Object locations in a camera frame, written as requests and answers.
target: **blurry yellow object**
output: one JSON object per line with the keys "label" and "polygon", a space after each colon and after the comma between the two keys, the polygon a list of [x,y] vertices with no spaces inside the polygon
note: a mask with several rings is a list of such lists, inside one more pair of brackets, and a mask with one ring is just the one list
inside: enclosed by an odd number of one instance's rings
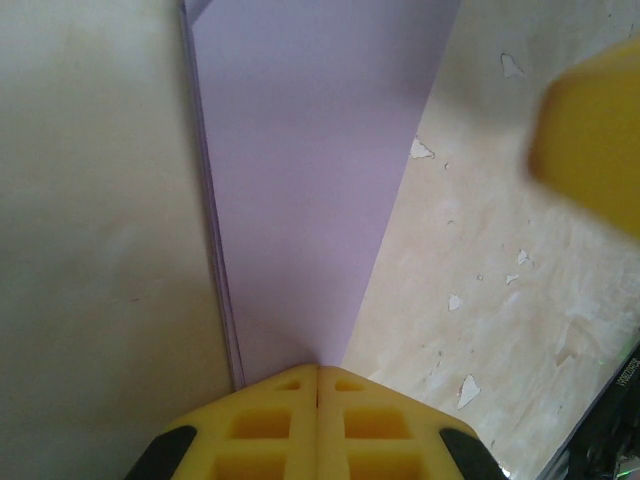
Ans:
{"label": "blurry yellow object", "polygon": [[640,38],[549,87],[529,161],[540,181],[640,238]]}
{"label": "blurry yellow object", "polygon": [[504,480],[460,420],[336,367],[304,365],[195,410],[126,480]]}

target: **purple sheet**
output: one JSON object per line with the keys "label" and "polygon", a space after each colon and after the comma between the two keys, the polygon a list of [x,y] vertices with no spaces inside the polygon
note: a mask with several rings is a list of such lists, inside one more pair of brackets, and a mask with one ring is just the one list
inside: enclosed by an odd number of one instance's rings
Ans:
{"label": "purple sheet", "polygon": [[340,364],[457,8],[187,0],[237,387]]}

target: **yellow foam piece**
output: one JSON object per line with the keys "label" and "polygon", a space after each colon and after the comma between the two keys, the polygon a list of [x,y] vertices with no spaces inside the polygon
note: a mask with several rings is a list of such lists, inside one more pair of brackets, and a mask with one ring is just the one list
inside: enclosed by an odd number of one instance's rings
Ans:
{"label": "yellow foam piece", "polygon": [[315,365],[172,422],[127,476],[147,478],[504,480],[465,423],[346,370]]}
{"label": "yellow foam piece", "polygon": [[316,462],[315,365],[303,365],[178,418],[198,434],[172,480],[309,478]]}
{"label": "yellow foam piece", "polygon": [[440,438],[464,422],[341,368],[318,371],[318,480],[463,480]]}
{"label": "yellow foam piece", "polygon": [[640,38],[549,87],[529,162],[540,181],[640,238]]}

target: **white paint flake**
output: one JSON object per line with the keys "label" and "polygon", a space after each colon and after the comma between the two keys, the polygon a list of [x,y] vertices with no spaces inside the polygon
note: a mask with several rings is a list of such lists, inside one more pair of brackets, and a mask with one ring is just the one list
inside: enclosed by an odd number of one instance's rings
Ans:
{"label": "white paint flake", "polygon": [[504,73],[504,78],[524,78],[526,76],[522,69],[516,64],[513,57],[508,53],[503,53],[500,56],[500,61],[502,62],[502,73]]}
{"label": "white paint flake", "polygon": [[449,311],[453,312],[460,308],[460,297],[456,294],[452,293],[449,295]]}
{"label": "white paint flake", "polygon": [[515,275],[507,275],[507,279],[505,283],[509,285],[511,282],[515,282],[519,278],[520,278],[520,275],[518,275],[517,273]]}
{"label": "white paint flake", "polygon": [[482,390],[478,387],[476,383],[476,379],[473,378],[473,375],[467,375],[467,378],[462,382],[462,386],[460,387],[460,391],[458,392],[458,410],[467,405],[471,400],[480,395]]}
{"label": "white paint flake", "polygon": [[521,249],[518,252],[517,261],[518,261],[518,265],[522,265],[522,264],[528,262],[529,261],[529,255],[527,255],[527,252],[525,252],[524,250]]}
{"label": "white paint flake", "polygon": [[411,155],[411,158],[436,158],[436,154],[429,150],[417,137],[413,139],[409,155]]}

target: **beige wall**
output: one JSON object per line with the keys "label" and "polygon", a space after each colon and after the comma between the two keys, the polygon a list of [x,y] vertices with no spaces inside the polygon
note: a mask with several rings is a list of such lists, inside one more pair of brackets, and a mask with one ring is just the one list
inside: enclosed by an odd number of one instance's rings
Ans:
{"label": "beige wall", "polygon": [[0,477],[115,479],[230,390],[177,3],[0,7]]}

